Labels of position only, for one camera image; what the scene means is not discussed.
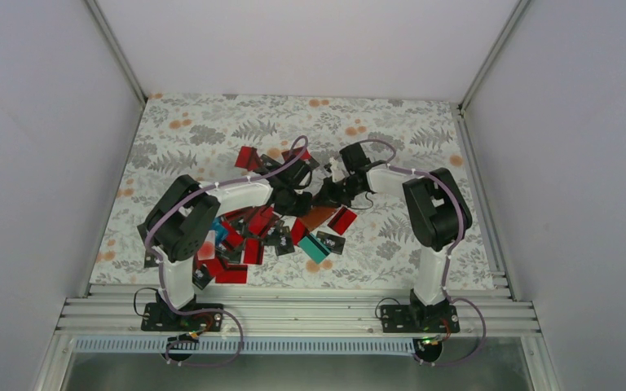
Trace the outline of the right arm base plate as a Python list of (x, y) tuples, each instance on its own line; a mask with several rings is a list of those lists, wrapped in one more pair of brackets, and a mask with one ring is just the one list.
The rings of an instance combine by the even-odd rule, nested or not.
[(381, 305), (384, 333), (458, 333), (459, 317), (454, 305)]

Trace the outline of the brown leather card holder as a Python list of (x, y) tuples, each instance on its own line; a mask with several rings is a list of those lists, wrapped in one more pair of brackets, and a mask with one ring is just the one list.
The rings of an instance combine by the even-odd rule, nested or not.
[(315, 231), (318, 227), (328, 221), (336, 212), (337, 208), (315, 206), (306, 215), (299, 217), (298, 221), (300, 221), (308, 231)]

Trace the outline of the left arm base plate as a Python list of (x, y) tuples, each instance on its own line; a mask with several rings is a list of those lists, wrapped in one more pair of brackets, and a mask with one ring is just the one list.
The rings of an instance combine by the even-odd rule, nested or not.
[(183, 310), (208, 312), (184, 316), (172, 312), (164, 302), (148, 303), (145, 305), (140, 329), (144, 332), (219, 332), (223, 316), (216, 310), (222, 309), (222, 304), (197, 303), (188, 305)]

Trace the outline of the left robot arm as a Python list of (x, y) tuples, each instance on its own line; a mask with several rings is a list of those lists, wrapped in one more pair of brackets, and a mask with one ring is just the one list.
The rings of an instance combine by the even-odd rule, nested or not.
[(174, 180), (137, 226), (143, 246), (160, 267), (160, 298), (166, 303), (161, 317), (170, 327), (182, 330), (194, 319), (190, 260), (213, 230), (213, 221), (262, 206), (299, 217), (311, 209), (312, 194), (304, 191), (311, 177), (307, 162), (292, 157), (223, 182), (200, 183), (188, 175)]

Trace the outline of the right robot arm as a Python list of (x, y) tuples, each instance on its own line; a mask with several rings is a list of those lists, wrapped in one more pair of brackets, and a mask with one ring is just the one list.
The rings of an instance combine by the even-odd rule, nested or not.
[(408, 210), (412, 233), (421, 245), (418, 277), (410, 292), (410, 324), (427, 332), (440, 320), (439, 307), (450, 305), (447, 277), (452, 253), (471, 227), (473, 218), (451, 172), (402, 168), (388, 160), (372, 161), (361, 143), (340, 151), (345, 170), (334, 160), (331, 176), (313, 196), (314, 206), (349, 207), (364, 192), (395, 196)]

